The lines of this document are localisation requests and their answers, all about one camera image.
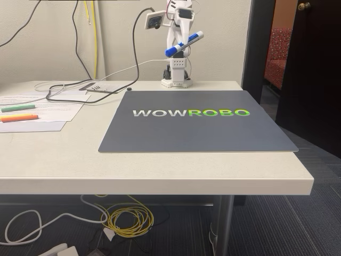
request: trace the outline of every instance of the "table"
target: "table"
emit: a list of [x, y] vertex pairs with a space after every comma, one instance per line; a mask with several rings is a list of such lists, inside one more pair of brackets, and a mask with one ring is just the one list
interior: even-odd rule
[[[3, 84], [0, 95], [32, 90], [37, 83]], [[131, 87], [242, 90], [237, 82], [167, 89], [159, 81], [140, 81]], [[313, 177], [289, 152], [98, 153], [123, 95], [84, 105], [60, 132], [1, 133], [0, 194], [218, 195], [211, 232], [217, 256], [226, 255], [233, 195], [310, 194]], [[89, 100], [102, 96], [91, 93]]]

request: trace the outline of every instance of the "metal table leg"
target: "metal table leg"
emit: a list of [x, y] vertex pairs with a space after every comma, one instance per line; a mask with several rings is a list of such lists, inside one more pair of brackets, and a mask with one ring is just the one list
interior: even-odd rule
[[209, 239], [215, 256], [227, 256], [233, 211], [233, 195], [215, 196]]

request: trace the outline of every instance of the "coiled yellow cable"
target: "coiled yellow cable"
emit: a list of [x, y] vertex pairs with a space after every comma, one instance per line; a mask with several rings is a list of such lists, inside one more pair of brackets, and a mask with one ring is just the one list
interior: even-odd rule
[[[108, 215], [108, 221], [106, 223], [103, 223], [103, 225], [111, 230], [113, 230], [117, 235], [125, 238], [133, 238], [133, 237], [138, 237], [146, 234], [149, 229], [153, 226], [154, 224], [154, 216], [152, 212], [141, 202], [136, 200], [130, 195], [127, 195], [130, 197], [132, 200], [134, 200], [136, 203], [120, 203], [120, 204], [115, 204], [110, 206], [109, 208], [105, 208], [101, 205], [98, 205], [98, 207], [102, 208], [106, 214]], [[135, 206], [129, 206], [129, 207], [124, 207], [117, 209], [113, 211], [111, 214], [109, 213], [111, 208], [114, 208], [119, 205], [135, 205]], [[120, 228], [116, 225], [116, 222], [120, 215], [124, 212], [130, 213], [133, 216], [136, 217], [136, 223], [129, 228]]]

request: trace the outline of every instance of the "wall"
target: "wall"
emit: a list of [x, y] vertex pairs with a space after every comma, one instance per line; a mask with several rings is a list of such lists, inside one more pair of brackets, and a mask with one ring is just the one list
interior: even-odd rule
[[[191, 31], [202, 30], [205, 38], [192, 46], [191, 77], [195, 81], [233, 80], [240, 84], [251, 0], [215, 0], [214, 4], [209, 0], [199, 2], [201, 11], [196, 15]], [[4, 42], [27, 21], [36, 1], [3, 0], [1, 3], [0, 42]], [[146, 7], [164, 10], [166, 0], [95, 3], [100, 11], [97, 23], [102, 26], [105, 72], [109, 74], [133, 66], [134, 21]], [[75, 31], [71, 19], [74, 6], [75, 1], [42, 1], [39, 4], [27, 27], [8, 45], [0, 48], [0, 83], [86, 79], [87, 75], [75, 55]], [[197, 12], [199, 5], [193, 2], [193, 8]], [[87, 23], [83, 1], [79, 1], [75, 22], [79, 34], [78, 53], [93, 75], [93, 28]], [[164, 59], [168, 28], [144, 30], [144, 22], [145, 14], [136, 27], [139, 62]], [[141, 66], [140, 79], [160, 80], [166, 64], [152, 62]], [[103, 77], [103, 58], [99, 59], [99, 70], [98, 77]], [[110, 79], [133, 80], [135, 77], [136, 70], [131, 69]]]
[[292, 28], [298, 0], [276, 0], [273, 28]]
[[[191, 46], [192, 75], [195, 81], [233, 80], [242, 78], [250, 0], [200, 0], [191, 31], [202, 30], [205, 37]], [[103, 47], [106, 73], [134, 65], [132, 28], [139, 12], [147, 7], [165, 10], [166, 0], [100, 1]], [[199, 5], [193, 2], [198, 12]], [[144, 29], [145, 15], [136, 26], [136, 50], [139, 62], [164, 59], [168, 28]], [[141, 80], [160, 80], [166, 62], [151, 62], [141, 66]], [[136, 69], [119, 73], [110, 79], [133, 80]]]
[[[25, 24], [36, 3], [1, 1], [0, 44]], [[71, 18], [75, 4], [76, 1], [41, 1], [30, 23], [11, 42], [0, 47], [0, 83], [87, 78], [75, 54], [75, 29]], [[78, 3], [75, 23], [78, 54], [93, 76], [93, 27], [88, 25], [83, 1]]]

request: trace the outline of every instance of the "floor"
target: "floor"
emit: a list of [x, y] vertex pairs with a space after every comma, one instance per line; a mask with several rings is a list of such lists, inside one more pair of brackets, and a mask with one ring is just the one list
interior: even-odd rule
[[[278, 98], [266, 87], [262, 107], [275, 118]], [[315, 178], [310, 196], [248, 196], [245, 206], [235, 206], [232, 218], [229, 256], [341, 255], [341, 159], [285, 131], [299, 148], [297, 157]], [[0, 237], [10, 219], [25, 205], [0, 206]], [[37, 206], [42, 222], [62, 212], [85, 218], [98, 218], [88, 206]], [[151, 206], [155, 223], [167, 218], [161, 206]], [[19, 247], [0, 246], [1, 256], [37, 256], [61, 243], [74, 245], [80, 256], [97, 246], [104, 255], [114, 256], [213, 256], [208, 240], [209, 206], [168, 206], [170, 218], [136, 241], [114, 237], [109, 242], [100, 226], [69, 217], [61, 218], [43, 230], [38, 241]], [[16, 240], [38, 225], [29, 213], [15, 221], [9, 232]]]

